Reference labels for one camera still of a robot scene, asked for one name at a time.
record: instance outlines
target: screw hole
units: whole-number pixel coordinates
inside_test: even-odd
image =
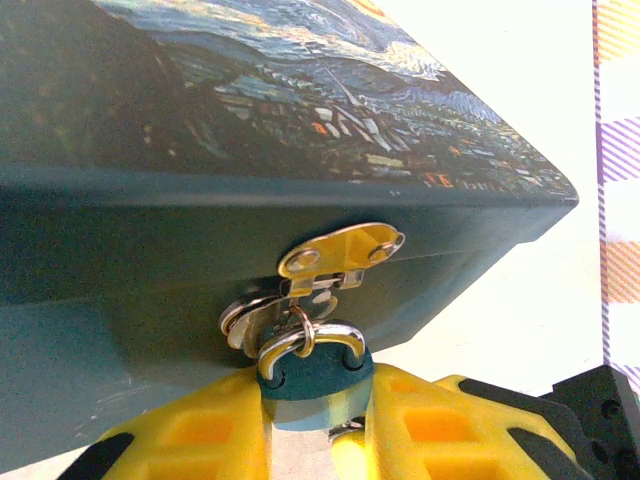
[[[607,400],[602,404],[600,411],[604,418],[612,419],[620,412],[620,404],[615,400]]]
[[[607,451],[604,447],[595,440],[591,441],[591,451],[596,456],[596,458],[600,461],[600,463],[608,463],[609,455],[607,455]]]

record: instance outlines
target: metal latch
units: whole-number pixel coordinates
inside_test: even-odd
[[[220,330],[231,348],[257,359],[265,330],[284,328],[291,306],[311,320],[326,318],[338,304],[332,288],[360,286],[365,270],[391,258],[404,241],[404,234],[391,225],[363,223],[304,242],[280,261],[279,288],[238,299],[220,316]]]

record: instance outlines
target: padlock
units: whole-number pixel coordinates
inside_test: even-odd
[[[262,403],[274,426],[322,430],[362,415],[374,371],[362,333],[347,322],[301,320],[269,339],[258,357]]]

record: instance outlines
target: metal ring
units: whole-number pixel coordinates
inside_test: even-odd
[[[316,331],[313,329],[313,323],[309,320],[309,315],[299,305],[289,307],[289,313],[295,315],[300,320],[300,324],[304,329],[304,345],[297,349],[294,353],[300,358],[307,358],[313,352],[316,345]]]
[[[247,295],[240,300],[229,305],[218,320],[218,326],[224,335],[229,335],[233,326],[240,320],[240,317],[247,312],[257,310],[259,308],[268,307],[274,302],[281,300],[279,293],[257,292],[253,295]]]

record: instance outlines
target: teal padlock body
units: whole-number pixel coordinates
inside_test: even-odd
[[[306,358],[285,355],[274,366],[274,380],[258,374],[263,406],[280,430],[335,427],[362,415],[371,396],[374,364],[366,349],[356,361],[337,343],[318,344]]]

